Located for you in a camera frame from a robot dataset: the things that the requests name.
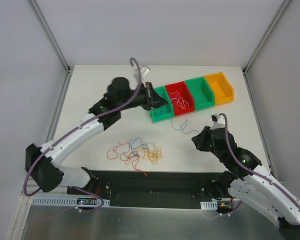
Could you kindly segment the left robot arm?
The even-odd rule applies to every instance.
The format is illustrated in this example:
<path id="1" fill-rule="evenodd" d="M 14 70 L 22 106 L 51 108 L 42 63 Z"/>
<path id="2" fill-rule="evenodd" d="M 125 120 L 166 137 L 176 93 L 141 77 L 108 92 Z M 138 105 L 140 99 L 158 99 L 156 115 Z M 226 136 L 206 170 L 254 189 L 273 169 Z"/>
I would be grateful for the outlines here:
<path id="1" fill-rule="evenodd" d="M 32 178 L 38 190 L 44 193 L 57 187 L 71 188 L 72 193 L 94 193 L 98 180 L 93 172 L 86 167 L 65 167 L 63 161 L 87 140 L 117 122 L 123 110 L 142 107 L 151 111 L 167 104 L 168 101 L 156 93 L 151 82 L 141 82 L 136 89 L 131 89 L 127 78 L 114 78 L 103 98 L 68 133 L 41 146 L 32 143 L 26 148 L 27 178 Z"/>

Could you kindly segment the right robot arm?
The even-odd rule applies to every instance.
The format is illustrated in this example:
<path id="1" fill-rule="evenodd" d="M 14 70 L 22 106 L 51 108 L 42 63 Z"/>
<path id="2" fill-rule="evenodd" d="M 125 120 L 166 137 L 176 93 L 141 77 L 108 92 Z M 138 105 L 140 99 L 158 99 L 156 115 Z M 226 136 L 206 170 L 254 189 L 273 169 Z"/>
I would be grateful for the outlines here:
<path id="1" fill-rule="evenodd" d="M 227 169 L 205 187 L 209 197 L 236 198 L 266 217 L 285 240 L 300 240 L 300 199 L 274 178 L 252 152 L 238 147 L 224 127 L 205 126 L 191 140 L 197 150 L 212 153 Z"/>

